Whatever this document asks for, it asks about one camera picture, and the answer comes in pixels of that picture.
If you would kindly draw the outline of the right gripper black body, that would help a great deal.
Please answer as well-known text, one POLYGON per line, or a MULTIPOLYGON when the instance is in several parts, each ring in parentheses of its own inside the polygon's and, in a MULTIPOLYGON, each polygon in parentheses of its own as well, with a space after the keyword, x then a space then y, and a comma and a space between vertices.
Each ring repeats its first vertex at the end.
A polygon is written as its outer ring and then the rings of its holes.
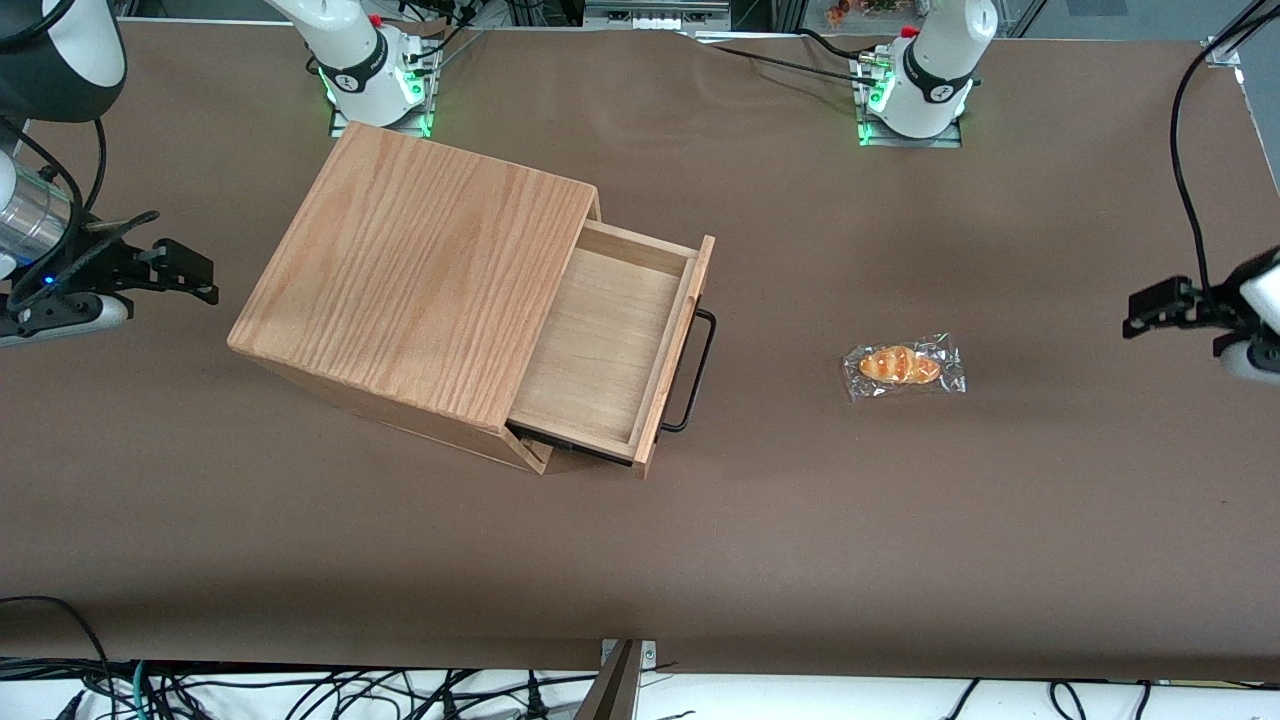
POLYGON ((156 272, 145 254, 123 238, 73 238, 17 270, 8 293, 8 311, 23 313, 69 293, 116 296, 132 290, 155 291, 156 272))

